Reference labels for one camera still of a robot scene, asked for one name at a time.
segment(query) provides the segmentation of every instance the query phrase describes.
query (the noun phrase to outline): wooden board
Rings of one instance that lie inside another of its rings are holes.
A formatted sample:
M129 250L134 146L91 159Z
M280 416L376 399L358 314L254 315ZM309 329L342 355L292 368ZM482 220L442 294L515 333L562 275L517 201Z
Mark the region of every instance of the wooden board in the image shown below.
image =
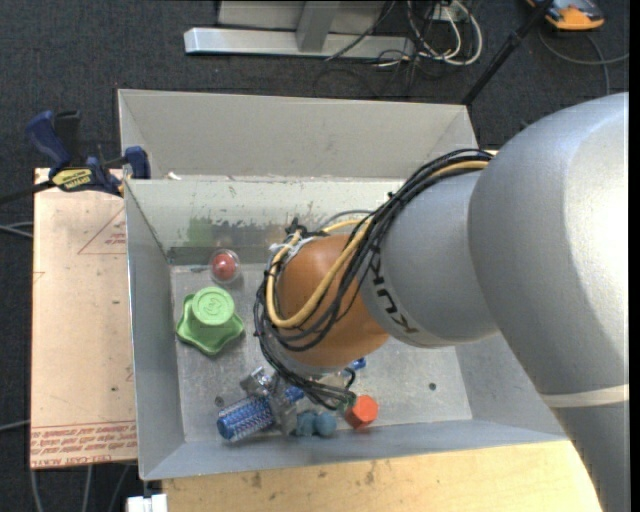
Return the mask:
M173 479L163 490L171 512L601 511L569 441Z
M31 467L137 457L121 198L35 196Z

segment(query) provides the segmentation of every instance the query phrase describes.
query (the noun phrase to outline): orange object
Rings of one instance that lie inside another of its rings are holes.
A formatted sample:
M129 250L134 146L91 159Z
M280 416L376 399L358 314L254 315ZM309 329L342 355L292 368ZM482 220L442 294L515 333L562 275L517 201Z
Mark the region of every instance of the orange object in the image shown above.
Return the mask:
M347 244L348 235L331 235L314 240L300 249L300 252L285 266L276 283L276 293L281 314L288 318L296 313L314 292L318 283L327 274L333 263ZM318 311L302 327L309 327L335 298L344 268L340 269L329 286ZM347 290L340 309L341 319L329 330L321 343L304 352L288 352L288 355L311 366L347 366L351 361L365 356L389 339L389 335L369 315L357 292L357 280ZM282 329L283 334L298 334L297 330ZM307 343L309 337L298 343Z
M549 17L547 20L562 30L591 30L604 23L604 18L592 19L575 5L558 9L558 14L561 16L559 20L550 20Z
M233 279L236 273L236 262L233 256L226 253L216 255L211 262L211 271L221 281Z
M370 425L378 417L378 402L369 395L360 395L353 407L344 413L346 422L355 429Z

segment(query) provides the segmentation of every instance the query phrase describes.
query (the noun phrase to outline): small object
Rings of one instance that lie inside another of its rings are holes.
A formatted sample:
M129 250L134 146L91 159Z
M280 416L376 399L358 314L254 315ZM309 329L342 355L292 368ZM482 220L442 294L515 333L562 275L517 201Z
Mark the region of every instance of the small object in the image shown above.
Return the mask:
M296 435L301 437L311 437L315 432L315 419L316 415L311 411L298 414Z
M53 119L53 112L50 110L41 112L29 121L25 133L40 153L53 160L54 166L51 168L51 173L55 175L71 161L71 155L58 137L53 127Z
M150 497L132 496L127 498L126 512L167 512L169 505L166 494L153 494Z
M332 414L322 412L313 419L313 428L319 436L330 437L338 428L338 424Z
M365 366L367 366L367 360L364 357L360 359L356 359L349 365L353 370L361 370Z
M304 393L295 386L284 390L281 401L292 405ZM272 397L248 396L220 410L217 427L220 435L232 443L266 430L276 423L276 414L271 405Z
M378 417L378 403L369 395L360 395L344 413L344 419L354 429L364 428Z
M543 0L526 0L536 7ZM554 0L545 19L558 30L592 30L604 24L604 13L593 0Z
M240 381L240 387L247 395L268 396L271 385L271 377L265 373L262 366L258 366L251 375Z
M240 273L240 259L229 249L220 249L213 253L209 266L212 279L221 284L233 282Z
M242 320L226 290L210 286L184 298L182 318L176 327L181 341L214 356L243 332Z
M131 166L132 177L137 180L151 179L151 166L147 153L140 146L131 146L124 150L122 163Z

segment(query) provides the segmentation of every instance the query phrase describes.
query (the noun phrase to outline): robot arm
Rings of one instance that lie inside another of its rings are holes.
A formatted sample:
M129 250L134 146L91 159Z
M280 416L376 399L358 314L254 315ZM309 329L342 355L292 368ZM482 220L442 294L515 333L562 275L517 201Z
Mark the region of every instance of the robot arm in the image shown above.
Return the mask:
M290 340L275 344L279 360L309 373L344 366L387 335L428 348L500 330L591 468L603 506L627 510L628 115L628 94L566 109L488 165L478 152L424 175L429 186L413 183L390 219L358 226L366 251L345 254L353 235L302 247L271 283L284 321L275 326ZM311 313L287 324L339 258Z

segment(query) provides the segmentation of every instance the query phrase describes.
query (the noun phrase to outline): wire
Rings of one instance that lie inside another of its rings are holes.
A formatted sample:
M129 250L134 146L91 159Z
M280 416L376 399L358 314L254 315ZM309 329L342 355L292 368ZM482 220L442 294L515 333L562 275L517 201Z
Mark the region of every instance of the wire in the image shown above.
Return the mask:
M17 199L27 196L33 196L38 192L42 192L43 190L47 190L49 188L55 187L55 185L50 181L45 181L43 183L39 183L37 185L32 185L26 190L20 190L19 192L14 192L12 194L7 194L6 196L0 196L0 205L10 203Z
M347 226L355 226L360 224L359 220L351 219L351 220L343 220L342 222L337 222L330 226L327 226L322 229L323 233L331 233L332 231L338 231L339 229L346 228Z
M93 475L93 466L87 468L87 479L84 484L84 496L82 498L82 512L87 512L89 506L89 493L91 491L91 478Z
M357 226L356 229L353 230L351 238L347 243L347 247L349 247L349 245L353 242L353 240L356 237L358 237L358 239L366 239L366 241L365 243L362 244L361 247L358 248L357 254L354 255L353 258L349 261L347 269L345 270L345 273L342 277L342 281L340 283L337 296L334 299L334 301L330 304L330 306L314 322L313 326L306 328L299 334L295 334L291 336L282 336L282 335L278 335L276 331L273 331L273 330L271 331L271 334L276 336L277 339L281 342L281 344L286 349L291 351L301 352L301 351L312 348L322 340L322 338L329 331L330 326L332 325L332 322L336 320L341 300L344 297L345 293L347 292L347 289L355 279L356 273L359 271L360 267L364 263L364 260L366 259L369 251L372 250L372 248L375 246L375 243L378 241L378 239L384 236L384 234L386 233L386 230L390 227L390 224L395 219L395 216L399 213L399 211L397 211L398 209L403 208L406 202L408 202L413 197L415 197L416 194L420 193L425 188L428 188L429 186L434 185L435 183L440 181L443 177L448 176L452 172L455 173L455 171L457 170L461 170L465 172L469 172L469 170L476 170L478 168L481 168L483 165L486 165L486 162L492 158L492 155L489 155L484 152L476 151L476 150L473 150L473 151L475 151L477 155L481 155L481 156L476 156L475 158L464 157L464 156L461 156L459 158L454 158L456 155L459 155L461 153L465 153L468 151L469 150L459 150L459 151L453 152L449 155L446 155L446 157L442 157L430 164L426 164L425 166L421 167L403 185L403 187L398 191L398 193L396 193L395 195L393 195L393 197L390 198L390 200L387 203L385 203L382 207L376 210L374 214L372 214L371 216L361 221L360 226ZM366 229L360 230L359 228L362 227L362 225L365 223L368 224ZM341 256L336 261L336 264L334 264L334 267L338 267L338 263L340 265L344 263L344 261L348 257L348 255L345 255L346 251L347 249L343 251ZM269 285L273 284L273 281L275 281L275 277L277 277L274 274L273 270L275 270L276 272L279 270L277 264L272 269L270 269L270 271L267 273L266 281L269 283ZM298 312L298 314L294 315L295 321L298 321L301 317L304 318L304 320L306 320L311 315L313 315L314 309L317 308L319 304L319 302L316 302L318 299L318 296L322 295L323 290L326 291L325 286L326 286L325 279L323 279L320 285L318 286L318 288L312 294L312 298L314 300L308 301L307 304L305 304L304 306L305 308L304 312L306 314L306 318L304 315L301 314L301 312ZM267 292L269 292L269 286L266 286L266 290ZM267 293L265 300L267 303L266 304L267 313L271 315L271 312L276 309L275 304L273 302L270 302L274 300L273 294ZM278 317L278 320L273 321L273 318L270 318L270 320L274 324L276 324L276 322L278 323L281 322L286 327L301 327L301 324L296 325L296 323L292 321L293 319L294 317L287 320L284 320ZM321 330L319 333L317 333L316 337L312 341L306 343L305 345L295 346L295 345L290 345L288 343L289 341L298 341L302 338L309 336L310 334L316 334L315 332L316 329L321 329Z
M574 59L573 57L569 57L568 55L564 55L562 53L560 53L558 50L556 50L555 48L553 48L549 42L544 38L544 36L542 35L542 27L540 27L538 29L538 37L540 38L540 41L542 41L542 44L545 46L545 48L547 50L549 50L551 53L553 53L556 57L562 59L562 60L566 60L567 62L571 62L573 64L580 64L582 66L601 66L601 65L605 65L605 64L614 64L616 62L621 62L623 60L626 60L629 58L629 52L625 53L624 55L620 55L619 57L614 57L612 59L603 59L602 57L600 58L600 60L580 60L580 59ZM591 44L593 44L596 47L596 51L598 52L598 54L601 55L600 52L600 48L597 48L597 45L595 43L595 41L591 40Z
M338 273L338 270L340 270L340 268L344 265L344 263L347 261L349 256L351 256L351 254L355 251L356 247L358 246L360 241L364 238L365 234L366 234L366 230L358 231L358 234L353 238L353 240L351 240L351 242L349 242L349 244L347 244L347 247L342 251L342 253L340 253L340 256L338 257L338 259L331 266L331 268L329 269L329 272L327 272L327 274L325 274L325 276L322 278L322 281L320 281L320 284L318 285L316 290L313 292L311 297L309 297L309 299L304 304L304 306L302 306L302 308L300 308L300 310L296 314L294 314L289 318L286 318L286 319L282 318L276 310L275 301L274 301L275 277L272 274L269 274L269 276L267 276L266 294L267 294L267 311L269 313L269 318L271 319L271 322L278 327L288 328L288 327L297 327L301 321L304 321L305 319L309 318L311 316L310 312L312 312L318 306L323 295L325 294L325 292L329 288L329 285L333 281L333 278ZM296 243L298 243L299 240L300 240L300 235L299 233L296 233L291 243L295 245ZM277 265L278 262L282 260L282 258L285 256L285 254L288 251L289 251L288 247L283 247L282 249L280 249L280 251L276 254L275 258L273 259L273 263Z
M131 469L131 466L125 466L120 478L118 479L118 483L116 484L116 488L113 491L113 496L111 496L111 501L109 502L109 508L107 512L113 512L113 507L116 506L116 502L118 501L118 497L120 496L120 489L122 488L122 484L124 483L124 479L127 476L127 473Z
M12 235L22 236L24 238L33 238L33 235L31 233L27 233L26 231L22 231L20 229L15 229L11 226L0 225L0 231L4 231L5 233L11 233Z
M10 228L21 228L21 227L29 227L33 226L33 222L25 221L25 222L14 222L12 224L7 224Z
M460 54L462 50L462 35L460 34L460 30L458 29L456 22L451 17L451 12L449 10L451 6L455 6L462 13L464 13L465 20L468 20L469 24L471 25L471 28L473 29L472 34L475 39L475 52L473 53L473 55L471 55L468 58L456 59L456 57ZM482 30L475 16L473 16L469 11L469 9L467 9L461 2L459 2L458 0L453 0L453 2L451 2L451 6L448 6L448 8L445 9L445 7L441 5L440 13L443 13L443 12L445 13L446 17L448 18L446 22L452 28L453 33L455 35L456 46L454 49L448 49L442 52L438 52L429 43L426 42L425 35L424 35L424 32L425 32L424 26L423 26L423 30L418 30L418 27L415 24L415 21L414 21L415 14L413 10L413 2L411 0L407 0L407 20L409 22L410 28L413 31L413 34L417 38L418 45L421 46L424 50L426 50L426 53L422 50L418 50L418 55L420 57L441 61L445 64L450 64L452 66L468 66L476 62L480 58L480 55L482 54L482 49L484 45L483 38L482 38ZM429 20L429 28L431 27L431 22L434 19L433 15L434 15L434 9L431 10L431 12L428 15L428 18L426 18Z
M36 472L30 469L29 473L31 474L31 494L36 505L36 510L38 512L43 512L44 509L42 508L42 501L40 501L40 493L38 492L38 481L36 480Z
M363 219L348 221L355 222L355 228L351 231L345 248L331 270L321 280L305 306L294 316L282 319L278 316L277 297L274 293L275 283L284 268L282 258L290 250L290 247L295 250L300 240L306 240L303 230L299 229L297 220L294 220L292 226L287 230L288 235L282 248L267 261L264 279L256 293L254 303L254 335L260 341L260 348L265 359L277 374L302 389L313 402L329 409L335 410L353 403L355 394L349 391L348 387L353 382L355 375L352 375L346 388L327 386L304 378L287 368L278 359L270 347L271 343L277 342L292 352L304 352L322 342L335 322L347 314L353 305L355 296L369 271L369 261L373 253L379 250L382 240L402 209L427 188L443 179L483 169L491 158L493 155L476 149L458 150L444 155L417 169L397 192L389 194L388 201L377 210L366 214ZM331 231L331 228L334 227L338 229L338 226L344 227L343 223L339 222L324 231ZM328 289L327 283L335 278L335 269L343 269L342 277L335 297L321 312L319 304L325 298ZM355 281L357 281L357 285L354 290L352 285ZM343 309L342 304L345 299L348 300L348 305L346 309ZM316 313L318 316L312 324L303 327L303 324L307 323ZM297 332L285 334L280 330L291 328L296 329ZM304 340L304 343L295 343L301 340Z
M356 73L351 69L327 69L322 73L319 73L318 76L316 76L316 78L314 79L312 84L313 95L315 97L320 97L320 95L318 94L318 85L320 84L322 79L331 74L344 74L344 75L352 76L356 78L362 85L364 85L369 90L372 98L381 97L381 94L378 93L378 91L376 91L376 89L369 83L369 81L364 76L362 76L359 73Z
M329 62L332 61L334 59L337 59L339 57L342 57L345 53L347 53L349 50L352 50L353 48L355 48L358 44L360 44L360 42L367 37L368 35L370 35L377 27L378 25L380 25L380 23L382 23L384 21L384 19L389 16L389 13L391 12L391 10L393 9L393 6L396 4L395 0L392 2L389 2L389 6L387 7L387 10L378 18L378 20L371 25L367 30L365 30L362 34L360 34L356 39L354 39L351 43L349 43L347 46L345 46L342 50L334 53L333 55L331 55L330 57L327 57L325 59L325 62Z
M6 430L13 430L14 428L23 427L31 423L31 420L21 420L15 421L13 423L7 423L6 425L0 425L0 432L5 432Z
M593 46L593 48L595 49L598 57L600 57L600 60L604 61L604 55L602 55L600 47L596 44L591 36L587 35L587 39L591 43L591 46ZM609 67L606 64L602 64L602 72L604 73L604 94L605 96L608 96L611 92L611 81L609 80Z
M338 220L340 217L346 217L347 215L369 215L371 213L373 213L372 210L345 210L329 217L327 220L319 224L314 231L321 231L323 228L329 226L333 221Z

